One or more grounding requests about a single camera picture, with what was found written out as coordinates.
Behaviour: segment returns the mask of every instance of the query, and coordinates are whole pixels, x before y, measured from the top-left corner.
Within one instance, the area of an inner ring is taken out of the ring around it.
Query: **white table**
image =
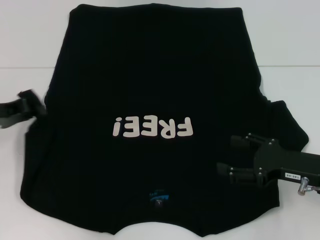
[[[304,152],[320,155],[320,2],[317,0],[158,0],[183,7],[241,7],[262,75],[261,91],[285,100],[310,138]],[[0,0],[0,103],[22,90],[43,97],[68,24],[79,4],[130,6],[147,0]],[[31,120],[0,130],[0,240],[196,240],[165,223],[131,225],[115,236],[82,229],[41,214],[19,196],[24,133]],[[319,238],[320,195],[298,196],[298,184],[279,181],[280,207],[212,240],[311,240]]]

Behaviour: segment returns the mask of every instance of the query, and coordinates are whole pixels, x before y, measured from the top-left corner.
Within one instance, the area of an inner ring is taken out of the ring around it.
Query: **clothing label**
[[[287,173],[287,172],[284,175],[285,175],[286,178],[289,178],[289,179],[301,180],[301,176],[300,175]]]
[[[169,194],[163,189],[157,189],[149,193],[149,200],[155,208],[162,208],[169,201]]]

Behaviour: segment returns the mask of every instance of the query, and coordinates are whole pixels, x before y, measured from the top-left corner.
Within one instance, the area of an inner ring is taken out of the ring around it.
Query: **t-shirt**
[[[308,136],[261,75],[241,8],[79,5],[45,97],[26,134],[21,198],[73,225],[115,234],[160,222],[199,236],[279,206],[277,181],[232,185],[217,162],[253,167],[232,135]]]

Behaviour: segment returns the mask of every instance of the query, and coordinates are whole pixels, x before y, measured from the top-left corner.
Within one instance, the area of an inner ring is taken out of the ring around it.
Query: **white surface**
[[[21,90],[43,97],[77,0],[0,0],[0,103]],[[242,7],[257,62],[261,65],[320,65],[320,3],[315,0],[170,1],[188,7]],[[99,6],[150,1],[92,0]],[[33,67],[34,69],[17,69]],[[320,67],[261,67],[262,92],[285,100],[307,132],[305,152],[320,155]],[[41,214],[20,199],[24,133],[31,121],[0,130],[0,240],[197,240],[187,229],[164,223],[128,226],[115,236],[85,230]],[[310,240],[319,238],[320,195],[297,194],[298,185],[279,181],[280,204],[248,224],[208,240]]]
[[[197,8],[241,7],[260,66],[320,65],[318,0],[155,0]],[[150,0],[0,0],[0,67],[54,67],[69,12],[79,4],[123,7]]]

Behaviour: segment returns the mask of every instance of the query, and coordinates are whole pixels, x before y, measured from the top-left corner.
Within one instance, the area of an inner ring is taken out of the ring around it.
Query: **black plastic part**
[[[45,106],[32,90],[22,91],[18,94],[20,99],[0,103],[0,126],[2,129],[31,119],[33,116],[41,118],[47,114]]]
[[[320,155],[285,150],[277,139],[250,133],[245,138],[232,136],[230,145],[244,146],[242,141],[259,144],[259,148],[253,159],[253,168],[232,167],[230,180],[233,183],[255,183],[262,187],[276,179],[300,183],[299,179],[307,177],[310,186],[320,186]],[[217,163],[217,173],[221,176],[229,174],[230,169],[231,166]]]

